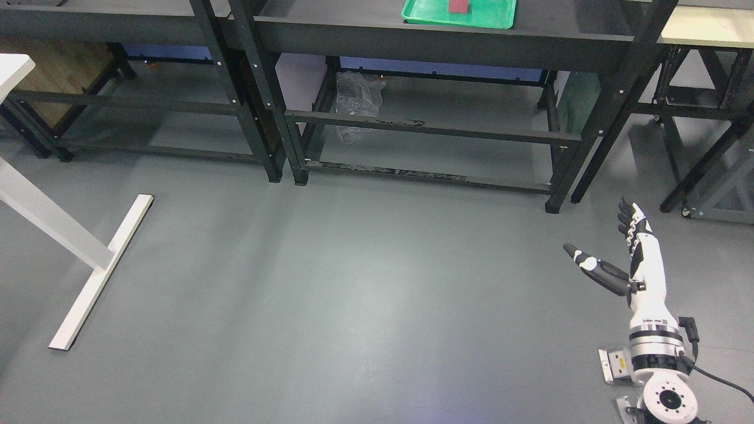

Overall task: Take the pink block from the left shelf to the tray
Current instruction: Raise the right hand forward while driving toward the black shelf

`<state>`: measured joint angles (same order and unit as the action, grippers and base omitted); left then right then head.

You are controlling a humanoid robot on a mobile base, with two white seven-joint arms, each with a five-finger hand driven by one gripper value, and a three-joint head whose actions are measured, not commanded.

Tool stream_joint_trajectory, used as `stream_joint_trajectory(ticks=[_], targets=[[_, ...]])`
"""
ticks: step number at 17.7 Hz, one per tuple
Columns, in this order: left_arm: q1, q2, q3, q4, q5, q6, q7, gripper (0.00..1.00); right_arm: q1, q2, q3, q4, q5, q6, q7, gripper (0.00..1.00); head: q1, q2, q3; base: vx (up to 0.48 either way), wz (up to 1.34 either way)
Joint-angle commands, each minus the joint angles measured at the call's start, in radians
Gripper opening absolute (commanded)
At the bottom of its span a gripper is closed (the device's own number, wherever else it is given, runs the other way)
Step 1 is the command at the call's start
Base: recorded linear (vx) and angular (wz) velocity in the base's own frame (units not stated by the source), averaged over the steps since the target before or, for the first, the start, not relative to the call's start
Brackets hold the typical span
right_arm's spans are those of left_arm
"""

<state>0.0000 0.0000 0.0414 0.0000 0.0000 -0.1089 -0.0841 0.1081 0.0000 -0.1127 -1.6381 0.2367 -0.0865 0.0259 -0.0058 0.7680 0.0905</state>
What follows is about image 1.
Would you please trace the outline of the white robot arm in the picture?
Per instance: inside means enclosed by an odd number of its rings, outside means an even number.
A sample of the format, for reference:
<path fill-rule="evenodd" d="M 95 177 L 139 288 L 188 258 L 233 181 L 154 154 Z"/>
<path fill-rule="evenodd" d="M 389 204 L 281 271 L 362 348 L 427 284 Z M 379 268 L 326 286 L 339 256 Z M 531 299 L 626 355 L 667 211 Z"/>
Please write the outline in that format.
<path fill-rule="evenodd" d="M 699 405 L 687 384 L 684 351 L 679 328 L 667 322 L 631 327 L 624 348 L 598 349 L 605 382 L 636 389 L 633 396 L 615 398 L 621 423 L 697 422 Z"/>

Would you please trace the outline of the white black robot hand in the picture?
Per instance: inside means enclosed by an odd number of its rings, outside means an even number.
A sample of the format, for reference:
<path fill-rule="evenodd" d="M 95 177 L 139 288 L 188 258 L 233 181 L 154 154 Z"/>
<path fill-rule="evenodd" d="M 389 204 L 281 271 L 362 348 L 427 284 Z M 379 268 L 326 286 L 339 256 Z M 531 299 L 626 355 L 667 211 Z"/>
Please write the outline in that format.
<path fill-rule="evenodd" d="M 648 217 L 638 204 L 622 198 L 619 204 L 619 232 L 624 236 L 630 255 L 628 272 L 574 247 L 563 248 L 581 272 L 618 296 L 627 298 L 633 311 L 630 327 L 661 324 L 678 328 L 666 305 L 667 279 L 662 251 Z"/>

